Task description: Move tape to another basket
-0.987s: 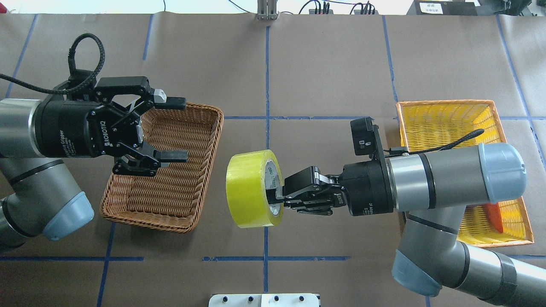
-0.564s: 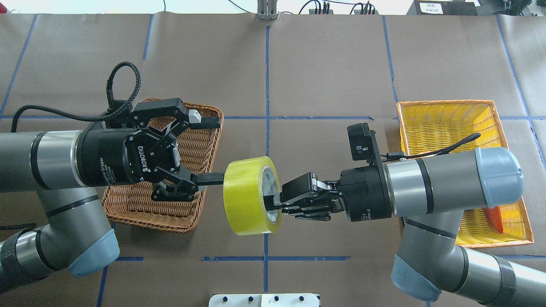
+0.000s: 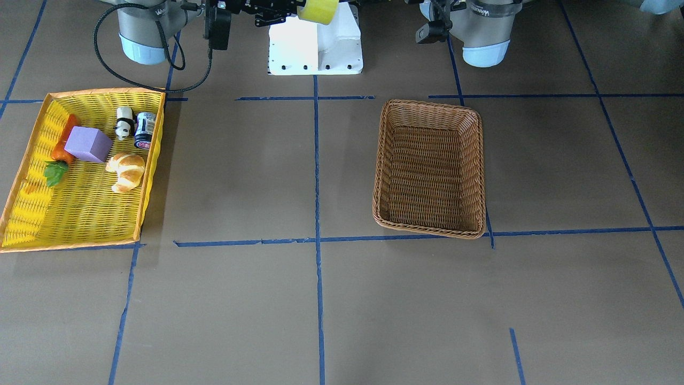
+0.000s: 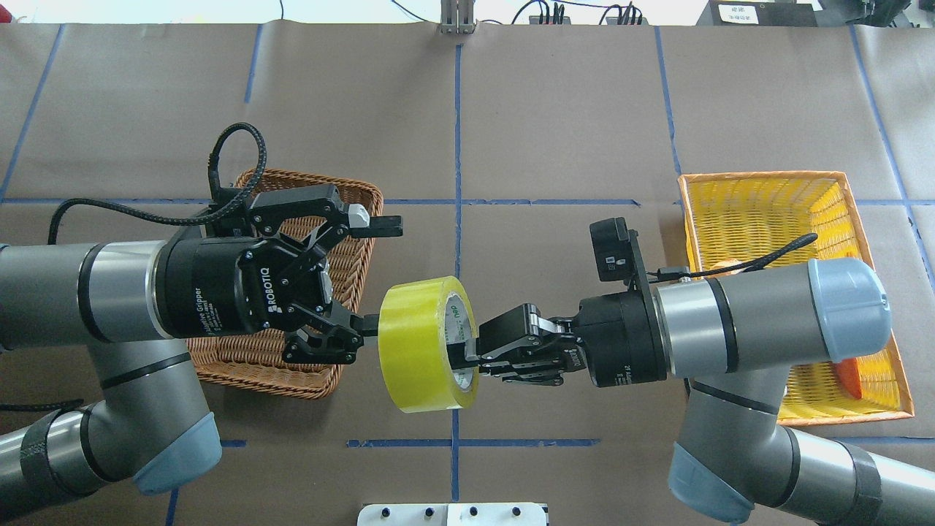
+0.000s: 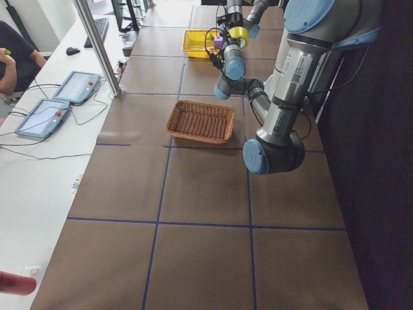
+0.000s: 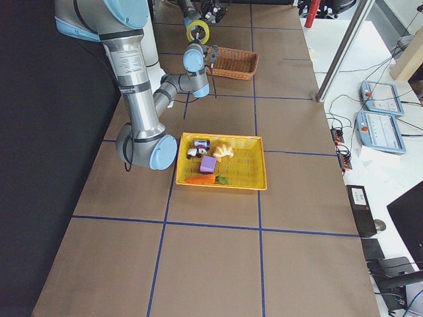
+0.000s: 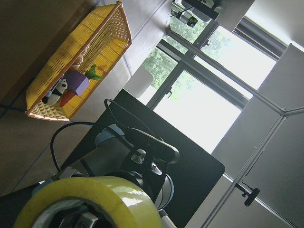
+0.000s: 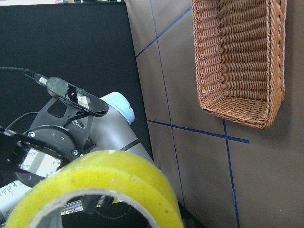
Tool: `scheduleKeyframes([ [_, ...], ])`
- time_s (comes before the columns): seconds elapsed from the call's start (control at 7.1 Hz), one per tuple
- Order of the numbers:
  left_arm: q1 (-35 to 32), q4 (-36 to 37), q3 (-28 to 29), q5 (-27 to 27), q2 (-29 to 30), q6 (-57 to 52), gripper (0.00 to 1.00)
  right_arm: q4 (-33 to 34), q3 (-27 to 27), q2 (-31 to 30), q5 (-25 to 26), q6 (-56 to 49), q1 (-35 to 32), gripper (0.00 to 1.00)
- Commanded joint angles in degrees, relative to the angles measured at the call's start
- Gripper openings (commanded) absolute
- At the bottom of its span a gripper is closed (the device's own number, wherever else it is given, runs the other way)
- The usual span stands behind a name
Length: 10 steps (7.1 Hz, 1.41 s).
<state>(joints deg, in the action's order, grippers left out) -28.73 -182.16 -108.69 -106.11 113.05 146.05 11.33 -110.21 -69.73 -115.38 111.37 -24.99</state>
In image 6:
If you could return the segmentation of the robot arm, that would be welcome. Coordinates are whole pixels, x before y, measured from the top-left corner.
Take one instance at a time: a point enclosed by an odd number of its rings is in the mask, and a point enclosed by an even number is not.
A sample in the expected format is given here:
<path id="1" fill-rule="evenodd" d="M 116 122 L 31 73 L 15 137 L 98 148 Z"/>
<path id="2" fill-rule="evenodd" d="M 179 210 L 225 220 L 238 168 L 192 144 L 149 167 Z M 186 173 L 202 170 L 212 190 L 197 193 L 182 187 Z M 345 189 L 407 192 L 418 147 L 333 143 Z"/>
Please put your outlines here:
<path id="1" fill-rule="evenodd" d="M 179 0 L 177 1 L 182 14 L 184 15 L 184 25 L 188 27 L 191 22 L 195 20 L 202 20 L 205 23 L 217 24 L 227 13 L 228 7 L 221 4 L 218 0 L 203 0 L 200 1 L 200 8 L 194 6 L 193 1 Z"/>
<path id="2" fill-rule="evenodd" d="M 105 48 L 130 117 L 116 140 L 119 157 L 130 166 L 168 168 L 177 142 L 159 117 L 180 92 L 196 98 L 209 93 L 207 47 L 194 40 L 183 55 L 185 73 L 166 74 L 160 67 L 147 1 L 55 1 L 54 5 L 59 32 L 100 42 Z"/>

